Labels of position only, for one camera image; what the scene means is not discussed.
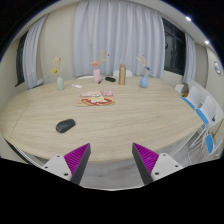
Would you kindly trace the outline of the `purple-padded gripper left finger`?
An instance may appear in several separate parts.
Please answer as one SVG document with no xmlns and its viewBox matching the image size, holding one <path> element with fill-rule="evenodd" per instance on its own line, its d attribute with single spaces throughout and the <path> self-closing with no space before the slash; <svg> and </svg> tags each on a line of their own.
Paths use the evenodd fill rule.
<svg viewBox="0 0 224 224">
<path fill-rule="evenodd" d="M 79 185 L 90 154 L 90 144 L 87 143 L 66 155 L 55 155 L 42 168 L 56 176 Z"/>
</svg>

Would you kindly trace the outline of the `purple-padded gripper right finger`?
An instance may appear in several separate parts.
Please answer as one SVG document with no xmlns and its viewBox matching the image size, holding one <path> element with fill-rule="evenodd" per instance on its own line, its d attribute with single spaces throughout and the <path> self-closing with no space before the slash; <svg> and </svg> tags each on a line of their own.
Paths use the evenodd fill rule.
<svg viewBox="0 0 224 224">
<path fill-rule="evenodd" d="M 167 153 L 157 154 L 137 143 L 132 144 L 132 154 L 145 185 L 182 169 Z"/>
</svg>

